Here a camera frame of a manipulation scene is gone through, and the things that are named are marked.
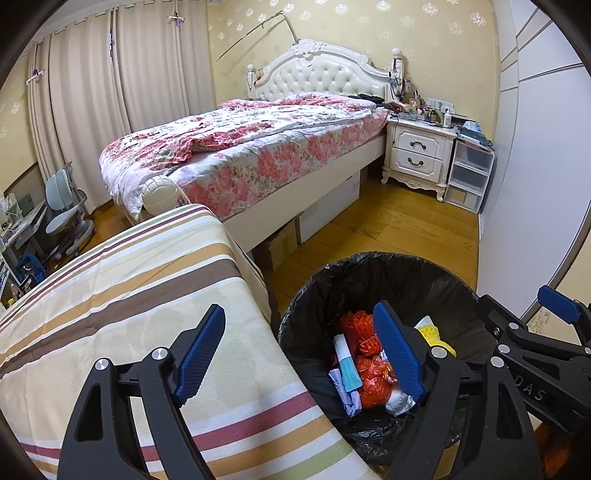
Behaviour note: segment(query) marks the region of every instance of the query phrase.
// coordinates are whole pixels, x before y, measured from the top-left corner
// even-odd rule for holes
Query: white nightstand
[[[392,177],[412,189],[435,190],[442,202],[456,137],[451,128],[391,118],[382,183]]]

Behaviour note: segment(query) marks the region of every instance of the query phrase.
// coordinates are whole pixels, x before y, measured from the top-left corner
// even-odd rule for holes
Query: cardboard box
[[[351,175],[338,187],[324,195],[318,202],[304,210],[298,219],[298,239],[308,240],[324,225],[336,218],[349,205],[359,199],[360,172]]]
[[[297,250],[296,219],[277,230],[252,251],[256,264],[263,270],[275,271]]]

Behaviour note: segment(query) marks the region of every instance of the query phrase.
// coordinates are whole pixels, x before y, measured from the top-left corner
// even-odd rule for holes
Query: curtain
[[[51,35],[48,35],[33,49],[29,74],[32,76],[35,69],[43,70],[44,74],[30,82],[28,86],[31,132],[39,168],[45,181],[65,164],[51,109],[48,70],[50,44]]]
[[[181,68],[189,112],[198,115],[214,110],[213,80],[209,39],[207,36],[207,5],[203,0],[177,0],[180,24]]]
[[[111,198],[98,162],[108,144],[215,107],[203,0],[150,0],[89,15],[38,43],[31,75],[35,68],[45,71],[28,87],[41,172],[47,181],[72,162],[89,211]]]
[[[174,0],[117,7],[113,31],[133,131],[190,115],[178,56]]]
[[[111,198],[100,173],[101,152],[131,133],[113,81],[111,15],[90,15],[54,33],[49,56],[57,135],[76,186],[88,195],[89,211]]]

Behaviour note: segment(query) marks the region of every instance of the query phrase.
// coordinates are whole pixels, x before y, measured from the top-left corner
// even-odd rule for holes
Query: black garbage bag
[[[495,341],[476,317],[477,299],[459,278],[428,260],[361,253],[314,273],[272,328],[302,382],[341,435],[365,462],[390,465],[404,443],[413,414],[394,417],[376,407],[354,418],[346,415],[328,377],[341,316],[358,310],[371,313],[378,302],[388,300],[403,324],[414,326],[429,315],[459,359],[482,364],[493,352]],[[466,407],[458,402],[447,446],[460,439]]]

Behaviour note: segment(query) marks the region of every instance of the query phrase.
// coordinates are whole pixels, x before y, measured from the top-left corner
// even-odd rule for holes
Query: gray office chair
[[[77,256],[79,249],[86,244],[95,229],[92,220],[84,220],[82,206],[88,199],[86,193],[73,188],[67,171],[61,169],[47,180],[45,194],[49,206],[61,212],[47,225],[47,234],[57,235],[68,230],[68,234],[51,252],[50,257],[60,260],[64,253]]]

